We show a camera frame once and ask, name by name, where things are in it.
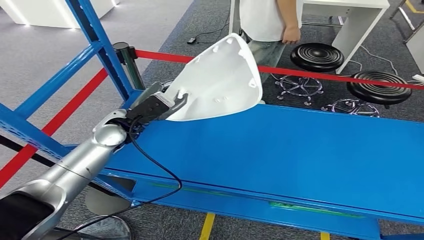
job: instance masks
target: chrome stool base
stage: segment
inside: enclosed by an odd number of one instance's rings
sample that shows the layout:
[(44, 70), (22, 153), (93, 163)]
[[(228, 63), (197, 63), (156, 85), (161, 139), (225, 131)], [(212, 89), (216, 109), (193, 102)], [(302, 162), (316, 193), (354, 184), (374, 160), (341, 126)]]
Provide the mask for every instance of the chrome stool base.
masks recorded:
[(363, 100), (340, 99), (333, 104), (321, 107), (322, 111), (330, 110), (333, 113), (361, 115), (379, 118), (380, 113), (373, 105)]
[[(79, 227), (89, 224), (97, 219), (104, 217), (104, 215), (96, 216), (91, 219), (88, 219), (83, 224), (77, 226)], [(78, 231), (78, 233), (87, 234), (89, 236), (95, 237), (95, 239), (117, 239), (117, 240), (134, 240), (133, 230), (131, 227), (121, 218), (117, 216), (111, 216), (102, 221), (94, 223), (91, 226), (88, 226), (84, 229)]]
[(310, 106), (312, 104), (311, 96), (324, 93), (322, 91), (323, 85), (316, 78), (298, 77), (297, 80), (292, 80), (290, 77), (295, 76), (286, 75), (275, 82), (276, 85), (279, 85), (283, 89), (283, 92), (277, 96), (279, 100), (283, 100), (284, 94), (288, 93), (295, 96), (307, 97), (307, 101), (304, 104)]

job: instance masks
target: white t-shirt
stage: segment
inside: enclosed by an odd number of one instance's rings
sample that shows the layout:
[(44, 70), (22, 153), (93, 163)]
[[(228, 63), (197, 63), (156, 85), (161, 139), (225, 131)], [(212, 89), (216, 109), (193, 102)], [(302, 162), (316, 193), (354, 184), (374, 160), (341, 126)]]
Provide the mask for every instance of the white t-shirt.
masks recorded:
[[(304, 0), (296, 0), (299, 28), (302, 26)], [(255, 41), (276, 42), (283, 39), (284, 21), (277, 0), (240, 0), (241, 29)]]

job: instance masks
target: human hand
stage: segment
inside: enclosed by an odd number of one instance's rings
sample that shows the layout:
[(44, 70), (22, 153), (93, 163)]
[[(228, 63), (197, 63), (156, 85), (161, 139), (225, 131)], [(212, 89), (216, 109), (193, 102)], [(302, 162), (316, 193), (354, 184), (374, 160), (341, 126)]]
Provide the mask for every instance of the human hand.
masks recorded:
[(301, 30), (298, 26), (287, 26), (282, 34), (283, 44), (297, 44), (301, 40)]

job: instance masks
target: white plastic part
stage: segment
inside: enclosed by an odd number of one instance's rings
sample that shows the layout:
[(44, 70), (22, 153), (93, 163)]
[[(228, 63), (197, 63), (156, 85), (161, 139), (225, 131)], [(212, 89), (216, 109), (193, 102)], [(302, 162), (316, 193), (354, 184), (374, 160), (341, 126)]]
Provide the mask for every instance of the white plastic part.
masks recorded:
[(191, 60), (166, 90), (169, 98), (188, 93), (187, 104), (168, 117), (191, 121), (239, 113), (262, 98), (258, 67), (249, 46), (235, 33)]
[(413, 76), (412, 79), (414, 79), (414, 80), (416, 80), (416, 81), (421, 82), (421, 83), (424, 84), (424, 76), (421, 76), (421, 75), (418, 75), (417, 74), (417, 75)]

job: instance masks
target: blue metal shelf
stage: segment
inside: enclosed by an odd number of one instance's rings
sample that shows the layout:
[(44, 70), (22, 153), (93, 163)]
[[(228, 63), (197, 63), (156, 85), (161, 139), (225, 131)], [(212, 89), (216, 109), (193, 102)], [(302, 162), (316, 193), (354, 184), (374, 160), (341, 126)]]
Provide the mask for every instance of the blue metal shelf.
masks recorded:
[[(0, 104), (1, 128), (56, 159), (71, 147), (26, 119), (90, 58), (99, 57), (125, 108), (140, 94), (90, 1), (66, 3), (88, 47), (15, 111)], [(153, 122), (137, 141), (184, 182), (159, 204), (366, 240), (381, 238), (376, 219), (424, 224), (422, 123), (258, 105), (213, 119)], [(106, 176), (133, 179), (136, 186), (128, 191)], [(133, 202), (175, 185), (132, 145), (114, 155), (95, 182)]]
[[(153, 122), (138, 142), (182, 180), (211, 190), (423, 224), (422, 136), (418, 122), (258, 105)], [(132, 146), (107, 168), (169, 178)]]

